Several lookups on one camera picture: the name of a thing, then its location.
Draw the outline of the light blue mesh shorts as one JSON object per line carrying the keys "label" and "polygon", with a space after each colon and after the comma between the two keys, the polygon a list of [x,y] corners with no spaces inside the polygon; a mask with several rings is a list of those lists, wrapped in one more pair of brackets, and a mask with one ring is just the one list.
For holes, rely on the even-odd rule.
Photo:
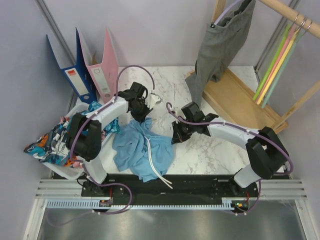
{"label": "light blue mesh shorts", "polygon": [[141,123],[133,119],[121,126],[112,143],[116,151],[113,161],[118,171],[129,169],[144,183],[159,178],[170,186],[164,175],[175,157],[172,139],[152,132],[152,125],[147,117]]}

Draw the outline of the lime green hanger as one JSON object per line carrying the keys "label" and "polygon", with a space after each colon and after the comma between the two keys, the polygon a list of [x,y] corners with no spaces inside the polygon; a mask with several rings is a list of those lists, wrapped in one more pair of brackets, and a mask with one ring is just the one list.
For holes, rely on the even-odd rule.
{"label": "lime green hanger", "polygon": [[266,82],[266,80],[268,79],[268,77],[269,77],[269,75],[270,75],[270,73],[271,73],[271,70],[272,70],[272,68],[273,68],[273,66],[274,66],[274,64],[275,64],[275,62],[276,62],[276,60],[277,60],[277,58],[278,58],[278,56],[279,56],[279,54],[280,54],[280,51],[281,51],[281,49],[283,48],[283,45],[284,45],[284,43],[285,43],[285,41],[286,41],[286,39],[287,39],[287,36],[288,36],[288,32],[290,31],[290,24],[288,23],[286,26],[285,26],[285,28],[284,28],[284,30],[283,30],[283,32],[282,32],[282,34],[281,34],[281,38],[278,40],[278,42],[277,42],[277,44],[276,44],[276,49],[273,51],[273,53],[272,53],[272,59],[271,59],[271,61],[269,62],[269,65],[268,65],[268,68],[267,68],[267,70],[265,71],[265,73],[264,73],[264,75],[263,75],[263,78],[262,78],[262,80],[260,81],[260,83],[259,83],[259,85],[258,85],[258,87],[257,87],[257,89],[256,89],[256,92],[255,92],[255,94],[254,94],[254,96],[253,96],[253,101],[256,101],[256,99],[258,98],[258,96],[259,96],[259,94],[260,94],[260,92],[261,92],[261,90],[262,90],[262,88],[263,88],[263,86],[265,85],[265,82]]}

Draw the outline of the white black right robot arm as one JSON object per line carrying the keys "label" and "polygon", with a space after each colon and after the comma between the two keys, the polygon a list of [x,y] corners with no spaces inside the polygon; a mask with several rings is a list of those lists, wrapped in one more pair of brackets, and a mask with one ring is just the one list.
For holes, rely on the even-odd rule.
{"label": "white black right robot arm", "polygon": [[181,109],[184,116],[177,116],[171,103],[167,102],[165,106],[176,119],[171,124],[172,144],[183,143],[198,133],[223,139],[246,150],[249,164],[236,172],[229,184],[229,191],[235,197],[242,196],[254,182],[281,175],[279,169],[285,163],[289,164],[287,174],[294,169],[289,153],[270,127],[254,129],[234,124],[216,114],[204,114],[195,102]]}

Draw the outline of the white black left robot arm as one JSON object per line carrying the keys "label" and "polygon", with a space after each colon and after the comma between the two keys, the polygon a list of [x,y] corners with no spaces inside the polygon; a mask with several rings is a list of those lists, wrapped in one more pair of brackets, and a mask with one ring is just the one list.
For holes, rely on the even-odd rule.
{"label": "white black left robot arm", "polygon": [[99,197],[106,196],[110,185],[104,181],[107,172],[103,167],[101,150],[108,141],[102,139],[103,129],[119,116],[130,112],[137,122],[143,122],[161,99],[154,93],[143,97],[133,91],[121,91],[102,107],[86,115],[76,113],[73,115],[68,131],[66,147],[69,158],[81,163],[82,170],[94,182],[92,191]]}

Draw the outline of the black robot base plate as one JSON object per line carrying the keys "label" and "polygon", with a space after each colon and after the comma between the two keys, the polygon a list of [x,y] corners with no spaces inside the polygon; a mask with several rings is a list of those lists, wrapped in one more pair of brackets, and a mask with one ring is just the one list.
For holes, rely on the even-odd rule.
{"label": "black robot base plate", "polygon": [[267,190],[279,190],[291,181],[287,176],[274,176],[261,183],[240,188],[230,175],[170,174],[172,187],[160,179],[144,183],[133,174],[110,174],[100,184],[85,179],[55,178],[50,187],[53,196],[84,199],[110,199],[120,204],[220,204],[222,200],[246,203],[256,200]]}

